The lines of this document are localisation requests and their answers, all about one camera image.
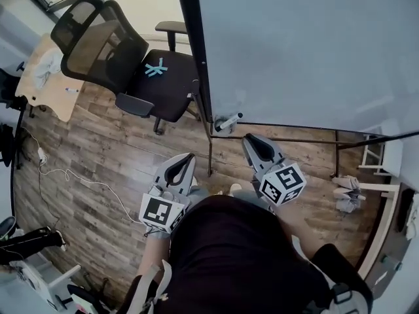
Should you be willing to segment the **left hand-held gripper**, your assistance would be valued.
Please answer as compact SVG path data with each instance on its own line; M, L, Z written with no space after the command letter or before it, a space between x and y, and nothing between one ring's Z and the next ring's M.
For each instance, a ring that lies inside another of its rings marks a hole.
M195 155L184 153L166 160L157 169L139 212L139 221L146 226L145 236L167 238L174 232L191 204L188 193L195 166Z

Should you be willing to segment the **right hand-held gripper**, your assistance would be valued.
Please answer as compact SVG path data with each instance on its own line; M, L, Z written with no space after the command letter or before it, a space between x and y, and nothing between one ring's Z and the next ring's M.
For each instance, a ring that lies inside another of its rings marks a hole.
M242 139L248 164L255 172L255 191L260 197L280 206L299 197L306 179L298 163L283 161L280 147L270 139L248 133Z

